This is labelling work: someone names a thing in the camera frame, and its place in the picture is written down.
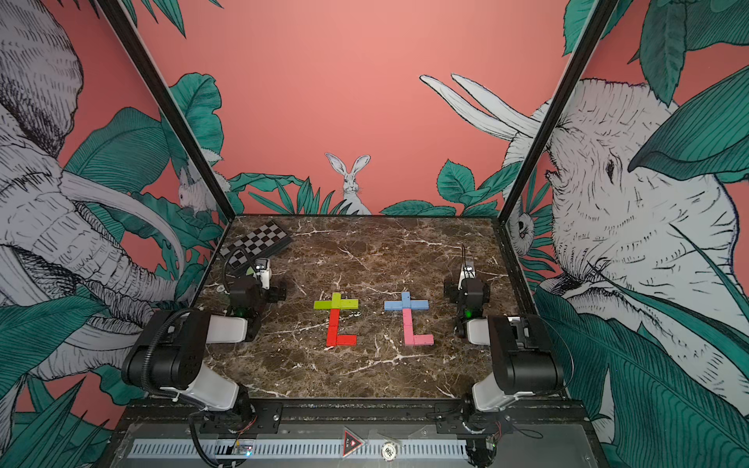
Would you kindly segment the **red block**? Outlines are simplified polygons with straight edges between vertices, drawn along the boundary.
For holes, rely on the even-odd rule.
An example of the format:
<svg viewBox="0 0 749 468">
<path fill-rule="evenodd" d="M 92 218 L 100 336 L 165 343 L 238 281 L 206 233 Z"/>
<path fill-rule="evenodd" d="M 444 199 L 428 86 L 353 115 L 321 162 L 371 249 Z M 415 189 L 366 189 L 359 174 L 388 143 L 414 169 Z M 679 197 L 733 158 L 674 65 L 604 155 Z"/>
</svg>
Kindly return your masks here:
<svg viewBox="0 0 749 468">
<path fill-rule="evenodd" d="M 330 326 L 332 328 L 338 328 L 339 327 L 339 314 L 341 314 L 341 310 L 339 309 L 332 309 L 330 311 Z"/>
<path fill-rule="evenodd" d="M 327 330 L 326 346 L 334 347 L 337 345 L 337 337 L 339 336 L 339 327 L 329 325 Z"/>
<path fill-rule="evenodd" d="M 335 345 L 337 346 L 355 346 L 357 344 L 356 335 L 338 335 Z"/>
</svg>

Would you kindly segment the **red block front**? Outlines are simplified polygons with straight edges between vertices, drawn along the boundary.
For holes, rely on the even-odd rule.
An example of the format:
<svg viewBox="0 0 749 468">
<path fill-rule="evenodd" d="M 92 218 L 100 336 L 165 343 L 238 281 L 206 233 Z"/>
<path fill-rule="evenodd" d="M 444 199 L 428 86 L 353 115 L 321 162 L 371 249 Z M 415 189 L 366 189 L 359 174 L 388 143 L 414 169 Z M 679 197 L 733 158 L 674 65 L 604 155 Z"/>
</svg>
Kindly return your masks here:
<svg viewBox="0 0 749 468">
<path fill-rule="evenodd" d="M 337 337 L 339 336 L 339 327 L 329 325 L 327 330 L 326 346 L 334 347 L 337 345 Z"/>
</svg>

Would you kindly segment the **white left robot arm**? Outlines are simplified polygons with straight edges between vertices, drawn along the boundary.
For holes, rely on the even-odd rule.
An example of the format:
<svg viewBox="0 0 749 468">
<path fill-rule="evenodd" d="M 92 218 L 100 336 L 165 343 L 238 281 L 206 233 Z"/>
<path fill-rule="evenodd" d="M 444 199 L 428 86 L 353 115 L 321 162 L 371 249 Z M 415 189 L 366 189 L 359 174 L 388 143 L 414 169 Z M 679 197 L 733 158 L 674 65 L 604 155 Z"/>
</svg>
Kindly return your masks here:
<svg viewBox="0 0 749 468">
<path fill-rule="evenodd" d="M 259 255 L 240 269 L 227 289 L 230 313 L 217 315 L 196 307 L 154 313 L 124 360 L 121 378 L 150 396 L 186 403 L 196 411 L 187 425 L 198 456 L 210 467 L 237 467 L 240 458 L 218 459 L 201 445 L 198 425 L 211 423 L 239 439 L 259 412 L 246 387 L 221 376 L 204 363 L 206 346 L 250 342 L 261 328 L 263 310 L 286 299 L 286 284 L 271 284 L 269 255 Z"/>
</svg>

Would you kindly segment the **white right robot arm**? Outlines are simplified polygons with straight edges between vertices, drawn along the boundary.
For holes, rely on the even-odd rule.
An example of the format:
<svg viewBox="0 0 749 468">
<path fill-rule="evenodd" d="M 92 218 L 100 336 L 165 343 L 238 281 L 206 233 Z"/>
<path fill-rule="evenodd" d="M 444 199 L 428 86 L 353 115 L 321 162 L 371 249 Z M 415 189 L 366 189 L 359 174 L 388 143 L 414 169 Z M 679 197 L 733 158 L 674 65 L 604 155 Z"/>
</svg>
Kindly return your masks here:
<svg viewBox="0 0 749 468">
<path fill-rule="evenodd" d="M 444 296 L 456 306 L 454 331 L 473 345 L 490 349 L 492 370 L 473 384 L 458 407 L 460 424 L 468 434 L 501 429 L 503 411 L 521 399 L 556 394 L 566 373 L 552 350 L 552 340 L 540 316 L 488 315 L 491 288 L 478 277 L 447 280 Z"/>
</svg>

